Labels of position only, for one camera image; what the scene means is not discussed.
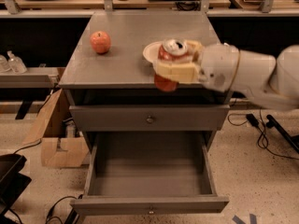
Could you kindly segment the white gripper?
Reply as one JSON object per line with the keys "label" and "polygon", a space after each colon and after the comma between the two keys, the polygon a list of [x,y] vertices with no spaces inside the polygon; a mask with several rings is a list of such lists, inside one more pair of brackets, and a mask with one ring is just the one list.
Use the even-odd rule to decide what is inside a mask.
{"label": "white gripper", "polygon": [[235,77],[239,49],[223,44],[214,44],[204,48],[196,40],[187,40],[186,44],[194,62],[198,60],[202,52],[200,66],[195,63],[166,63],[156,60],[153,62],[155,73],[182,84],[192,84],[199,79],[199,82],[207,89],[227,91]]}

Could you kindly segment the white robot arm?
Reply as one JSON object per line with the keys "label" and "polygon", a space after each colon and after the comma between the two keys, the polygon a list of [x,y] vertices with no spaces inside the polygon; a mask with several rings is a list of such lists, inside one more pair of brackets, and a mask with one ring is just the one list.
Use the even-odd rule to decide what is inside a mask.
{"label": "white robot arm", "polygon": [[212,91],[236,91],[268,109],[299,106],[298,47],[284,49],[276,58],[231,45],[203,47],[166,40],[167,58],[153,61],[155,73],[180,84],[200,83]]}

